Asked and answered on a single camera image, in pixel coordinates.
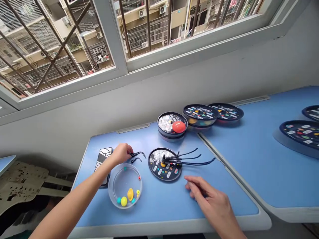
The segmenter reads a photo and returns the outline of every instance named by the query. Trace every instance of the yellow ball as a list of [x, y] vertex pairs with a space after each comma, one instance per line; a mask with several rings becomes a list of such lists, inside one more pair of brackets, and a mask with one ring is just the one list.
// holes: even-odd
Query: yellow ball
[[122, 206], [126, 206], [126, 205], [127, 205], [127, 198], [126, 198], [126, 197], [122, 197], [122, 199], [121, 199], [121, 205], [122, 205]]
[[188, 122], [191, 123], [191, 124], [194, 124], [194, 123], [197, 122], [197, 120], [196, 120], [196, 119], [193, 119], [193, 118], [189, 118], [189, 119], [188, 119]]

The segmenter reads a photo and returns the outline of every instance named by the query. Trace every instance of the phone case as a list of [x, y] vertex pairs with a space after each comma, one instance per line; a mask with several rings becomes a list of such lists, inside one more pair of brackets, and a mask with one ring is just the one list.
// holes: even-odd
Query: phone case
[[[97, 157], [97, 161], [96, 161], [96, 165], [95, 165], [95, 170], [97, 170], [101, 164], [108, 158], [111, 156], [111, 154], [113, 153], [113, 148], [109, 147], [109, 148], [104, 148], [104, 149], [100, 149], [99, 151], [99, 156]], [[107, 177], [105, 178], [105, 180], [103, 181], [101, 187], [107, 188], [108, 187], [108, 183], [109, 183], [109, 179], [110, 179], [110, 174], [109, 173], [107, 175]]]

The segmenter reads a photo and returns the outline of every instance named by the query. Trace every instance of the desk surface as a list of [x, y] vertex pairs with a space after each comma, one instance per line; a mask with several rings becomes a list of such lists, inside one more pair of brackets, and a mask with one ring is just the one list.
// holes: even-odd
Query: desk surface
[[[174, 152], [189, 152], [198, 147], [202, 156], [198, 162], [212, 159], [214, 155], [195, 133], [187, 132], [184, 140], [169, 143], [158, 135], [157, 123], [149, 127], [117, 134], [116, 132], [94, 136], [90, 139], [74, 186], [76, 187], [94, 171], [101, 148], [115, 148], [127, 142], [135, 151], [148, 157], [157, 147], [167, 147]], [[244, 230], [270, 228], [271, 221], [263, 209], [247, 195], [234, 180], [225, 166], [218, 160], [201, 167], [183, 166], [182, 175], [173, 183], [158, 180], [149, 170], [146, 159], [135, 161], [141, 174], [143, 191], [132, 209], [120, 210], [110, 201], [108, 189], [99, 189], [71, 234], [71, 238], [93, 238], [105, 236], [163, 235], [212, 231], [196, 201], [185, 189], [185, 175], [201, 175], [211, 185], [225, 192], [230, 199], [235, 215]], [[154, 210], [154, 203], [167, 201], [164, 210]]]
[[319, 102], [319, 87], [274, 94], [240, 106], [237, 127], [202, 133], [220, 158], [271, 212], [288, 222], [319, 222], [319, 160], [286, 148], [272, 133]]
[[14, 163], [16, 156], [8, 156], [0, 159], [0, 176]]

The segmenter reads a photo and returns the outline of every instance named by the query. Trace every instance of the orange ball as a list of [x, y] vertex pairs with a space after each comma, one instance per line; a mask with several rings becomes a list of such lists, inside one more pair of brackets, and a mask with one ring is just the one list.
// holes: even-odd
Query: orange ball
[[173, 123], [172, 128], [176, 133], [183, 133], [186, 130], [186, 125], [182, 121], [176, 121]]

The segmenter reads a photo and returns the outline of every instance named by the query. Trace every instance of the white wall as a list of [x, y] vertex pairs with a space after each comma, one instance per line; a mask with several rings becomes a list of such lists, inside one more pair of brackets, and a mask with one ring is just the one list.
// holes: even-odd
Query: white wall
[[[318, 25], [319, 2], [313, 0], [283, 38], [0, 126], [0, 156], [37, 154], [76, 171], [93, 135], [156, 121], [190, 103], [231, 102], [319, 84]], [[108, 104], [127, 115], [108, 113]]]

